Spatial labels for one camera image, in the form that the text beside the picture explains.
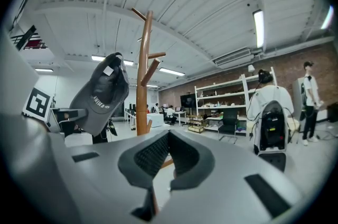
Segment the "white ceiling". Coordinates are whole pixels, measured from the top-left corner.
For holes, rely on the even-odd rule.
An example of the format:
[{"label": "white ceiling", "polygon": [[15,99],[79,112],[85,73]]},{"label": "white ceiling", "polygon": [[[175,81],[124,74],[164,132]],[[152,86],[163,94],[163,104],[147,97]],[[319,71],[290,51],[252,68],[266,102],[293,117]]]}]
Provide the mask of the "white ceiling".
[{"label": "white ceiling", "polygon": [[[181,82],[219,70],[214,58],[255,49],[252,13],[258,9],[265,16],[265,51],[321,37],[328,11],[325,0],[30,0],[23,20],[36,26],[60,66],[93,69],[92,54],[118,51],[138,61],[144,23],[132,7],[154,12],[150,53],[165,51],[160,67],[184,72]],[[137,66],[127,69],[136,82]],[[151,79],[163,87],[175,82],[158,71]]]}]

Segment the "white t-shirt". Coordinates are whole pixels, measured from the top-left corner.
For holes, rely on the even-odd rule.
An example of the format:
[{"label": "white t-shirt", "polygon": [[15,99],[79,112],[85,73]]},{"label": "white t-shirt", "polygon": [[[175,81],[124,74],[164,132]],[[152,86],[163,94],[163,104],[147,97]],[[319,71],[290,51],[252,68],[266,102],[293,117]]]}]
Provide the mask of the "white t-shirt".
[{"label": "white t-shirt", "polygon": [[284,110],[286,116],[294,112],[294,105],[292,104],[289,92],[283,87],[268,85],[261,88],[251,97],[251,105],[248,110],[248,119],[254,120],[261,112],[262,107],[273,100],[278,101],[280,105],[286,109]]},{"label": "white t-shirt", "polygon": [[305,93],[306,93],[306,105],[307,106],[314,106],[315,103],[313,102],[312,100],[312,97],[310,96],[310,94],[308,93],[308,89],[312,89],[312,93],[313,93],[313,96],[315,98],[315,101],[318,105],[319,103],[319,95],[318,95],[318,85],[317,85],[317,81],[315,79],[314,76],[311,76],[311,80],[309,80],[307,77],[309,75],[306,74],[305,77],[304,77],[304,88],[305,88]]},{"label": "white t-shirt", "polygon": [[172,108],[168,108],[167,109],[167,116],[173,115],[174,114],[174,110]]}]

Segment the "brick wall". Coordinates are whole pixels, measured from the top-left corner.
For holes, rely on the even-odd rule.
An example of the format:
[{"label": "brick wall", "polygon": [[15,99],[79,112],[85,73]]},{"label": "brick wall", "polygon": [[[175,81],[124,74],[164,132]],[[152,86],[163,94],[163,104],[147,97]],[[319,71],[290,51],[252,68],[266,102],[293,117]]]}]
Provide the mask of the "brick wall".
[{"label": "brick wall", "polygon": [[[268,70],[271,66],[274,67],[278,85],[285,87],[291,97],[293,97],[292,83],[297,78],[304,76],[303,63],[305,61],[315,62],[313,75],[316,77],[318,83],[320,98],[326,104],[338,101],[338,55],[333,43],[317,45],[287,55],[262,60],[254,63],[253,66],[255,67],[255,74],[257,74],[261,68]],[[246,76],[250,76],[248,68],[242,67],[160,91],[159,103],[160,105],[170,104],[174,107],[179,107],[181,105],[180,96],[187,94],[187,92],[194,94],[194,86],[203,87],[212,85],[214,82],[221,83],[238,79],[243,73]],[[256,82],[251,82],[248,84],[248,87],[249,89],[255,88],[257,84]],[[217,93],[234,92],[240,88],[242,88],[242,86],[225,87],[218,89]],[[211,100],[212,102],[226,100],[230,104],[234,102],[236,105],[244,104],[244,96],[235,96],[231,99],[227,97]]]}]

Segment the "vent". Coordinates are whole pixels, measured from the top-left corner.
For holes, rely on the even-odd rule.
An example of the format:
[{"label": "vent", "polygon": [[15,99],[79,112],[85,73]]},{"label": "vent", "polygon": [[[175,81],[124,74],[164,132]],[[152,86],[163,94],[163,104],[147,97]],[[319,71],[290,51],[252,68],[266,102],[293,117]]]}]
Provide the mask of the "vent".
[{"label": "vent", "polygon": [[245,48],[245,49],[240,49],[240,50],[228,53],[228,54],[226,54],[222,57],[219,57],[219,58],[217,58],[213,61],[214,61],[214,63],[217,64],[217,66],[221,66],[222,64],[225,64],[225,63],[228,63],[228,62],[231,62],[231,61],[234,61],[234,60],[238,60],[238,59],[250,56],[250,55],[251,55],[250,49]]}]

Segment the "air conditioner unit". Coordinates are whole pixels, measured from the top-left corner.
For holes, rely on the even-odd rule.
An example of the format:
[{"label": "air conditioner unit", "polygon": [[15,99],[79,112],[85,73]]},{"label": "air conditioner unit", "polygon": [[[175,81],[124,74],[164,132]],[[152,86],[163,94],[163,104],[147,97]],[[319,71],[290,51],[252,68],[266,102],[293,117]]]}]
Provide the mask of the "air conditioner unit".
[{"label": "air conditioner unit", "polygon": [[213,62],[216,63],[217,66],[222,66],[224,64],[228,64],[230,62],[237,61],[242,58],[247,58],[246,62],[249,62],[253,57],[254,55],[251,54],[250,49],[244,48],[244,49],[239,49],[239,50],[227,53],[221,57],[218,57],[217,59],[214,59]]}]

